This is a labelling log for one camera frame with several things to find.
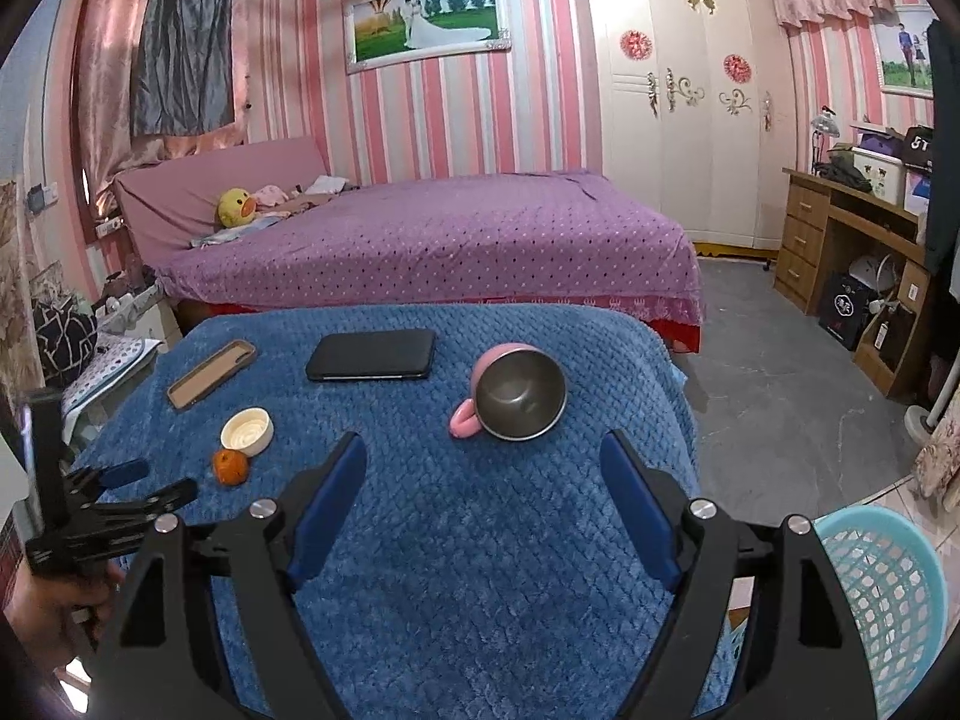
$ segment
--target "red circular sticker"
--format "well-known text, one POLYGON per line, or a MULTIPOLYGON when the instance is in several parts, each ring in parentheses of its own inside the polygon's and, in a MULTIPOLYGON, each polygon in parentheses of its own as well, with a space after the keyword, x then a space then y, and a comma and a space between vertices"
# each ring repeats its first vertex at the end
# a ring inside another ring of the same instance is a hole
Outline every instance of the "red circular sticker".
POLYGON ((625 55, 637 61, 649 59, 654 52, 654 44, 650 38, 635 29, 628 29, 623 33, 620 38, 620 47, 625 55))
POLYGON ((750 83, 750 79, 754 77, 754 69, 750 67, 750 62, 737 53, 732 53, 723 60, 723 69, 736 83, 750 83))

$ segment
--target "brown phone case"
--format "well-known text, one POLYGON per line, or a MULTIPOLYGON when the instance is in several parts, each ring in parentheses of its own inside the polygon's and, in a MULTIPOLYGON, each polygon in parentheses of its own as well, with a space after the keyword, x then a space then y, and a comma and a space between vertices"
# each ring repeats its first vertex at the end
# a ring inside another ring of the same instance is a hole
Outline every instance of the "brown phone case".
POLYGON ((167 397, 176 410, 189 409, 254 360, 256 347, 237 338, 171 384, 167 397))

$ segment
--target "mug handle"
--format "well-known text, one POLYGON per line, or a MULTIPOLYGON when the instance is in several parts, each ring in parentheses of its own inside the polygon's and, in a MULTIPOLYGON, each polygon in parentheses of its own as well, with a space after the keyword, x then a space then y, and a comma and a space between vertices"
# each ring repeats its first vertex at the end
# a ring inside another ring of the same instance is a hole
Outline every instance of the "mug handle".
POLYGON ((483 430, 483 425, 477 418, 477 409, 473 403, 473 398, 467 398, 457 407, 450 418, 450 435, 455 439, 468 439, 471 436, 476 436, 481 430, 483 430))

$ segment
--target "wooden desk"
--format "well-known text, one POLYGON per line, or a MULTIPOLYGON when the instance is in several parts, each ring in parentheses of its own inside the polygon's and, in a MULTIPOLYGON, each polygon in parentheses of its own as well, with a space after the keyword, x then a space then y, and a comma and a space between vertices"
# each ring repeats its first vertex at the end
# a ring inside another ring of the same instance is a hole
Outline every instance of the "wooden desk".
POLYGON ((925 364, 931 314, 930 275, 923 269, 923 247, 915 243, 917 217, 843 184, 786 167, 784 172, 790 176, 790 194, 775 289, 805 314, 818 314, 832 274, 847 272, 864 254, 893 252, 896 269, 904 275, 893 296, 917 319, 895 370, 874 346, 880 316, 864 331, 853 362, 884 395, 909 394, 925 364))

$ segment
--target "blue gripper pad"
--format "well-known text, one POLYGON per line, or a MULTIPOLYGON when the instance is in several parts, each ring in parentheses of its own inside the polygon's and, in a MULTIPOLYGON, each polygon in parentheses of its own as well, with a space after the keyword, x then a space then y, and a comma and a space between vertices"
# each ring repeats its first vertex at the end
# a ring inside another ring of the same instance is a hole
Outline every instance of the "blue gripper pad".
POLYGON ((296 589, 323 570, 367 477, 367 447, 360 437, 354 437, 333 461, 333 468, 296 524, 293 557, 286 572, 296 589))
POLYGON ((670 591, 680 577, 673 527, 613 433, 600 442, 600 474, 646 572, 670 591))
POLYGON ((100 472, 100 486, 104 490, 116 490, 124 485, 143 479, 150 473, 150 464, 143 460, 131 460, 118 466, 111 466, 100 472))

